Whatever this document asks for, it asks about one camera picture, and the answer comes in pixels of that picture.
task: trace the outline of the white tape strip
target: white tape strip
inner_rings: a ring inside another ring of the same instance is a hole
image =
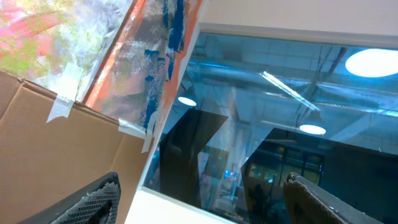
[[[83,68],[68,63],[62,76],[57,79],[53,86],[50,86],[50,90],[58,93],[47,123],[55,118],[69,116],[70,110],[72,109],[73,103],[75,102],[77,89],[79,86],[80,77],[83,74]]]
[[[145,139],[144,128],[142,128],[136,124],[132,124],[122,118],[119,118],[119,131],[129,134],[129,135],[132,135],[132,136],[135,136],[135,137],[138,137],[138,138]]]
[[[155,122],[157,120],[158,115],[159,115],[159,112],[155,111],[152,113],[152,115],[149,118],[148,128],[147,128],[147,136],[145,137],[144,146],[142,147],[141,153],[149,151],[150,142],[152,141],[152,136],[154,134],[154,126],[155,126]]]

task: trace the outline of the cardboard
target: cardboard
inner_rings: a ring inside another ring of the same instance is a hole
[[[16,223],[115,171],[124,223],[148,153],[118,122],[75,103],[46,124],[56,94],[0,71],[0,223]]]

